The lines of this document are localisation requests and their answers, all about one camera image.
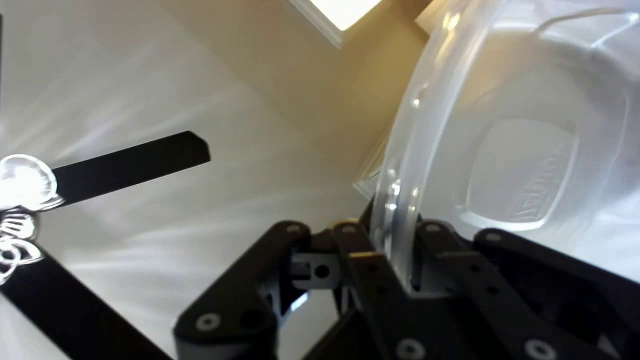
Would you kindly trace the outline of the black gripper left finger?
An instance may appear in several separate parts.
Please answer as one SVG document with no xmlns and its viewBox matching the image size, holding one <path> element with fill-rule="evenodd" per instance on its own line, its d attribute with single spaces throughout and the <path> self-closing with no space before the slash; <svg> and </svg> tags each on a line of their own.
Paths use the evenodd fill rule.
<svg viewBox="0 0 640 360">
<path fill-rule="evenodd" d="M 282 360 L 282 330 L 318 296 L 335 321 L 303 360 L 399 360 L 375 309 L 393 293 L 391 272 L 382 256 L 357 259 L 357 249 L 369 249 L 359 224 L 313 231 L 276 222 L 180 312 L 179 360 Z"/>
</svg>

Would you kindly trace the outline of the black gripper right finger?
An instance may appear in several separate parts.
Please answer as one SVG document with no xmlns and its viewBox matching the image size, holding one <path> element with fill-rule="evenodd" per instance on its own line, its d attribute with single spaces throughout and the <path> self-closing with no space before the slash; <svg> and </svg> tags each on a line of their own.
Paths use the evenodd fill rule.
<svg viewBox="0 0 640 360">
<path fill-rule="evenodd" d="M 415 261 L 475 306 L 508 360 L 640 360 L 632 280 L 498 227 L 466 239 L 440 219 L 418 219 Z"/>
</svg>

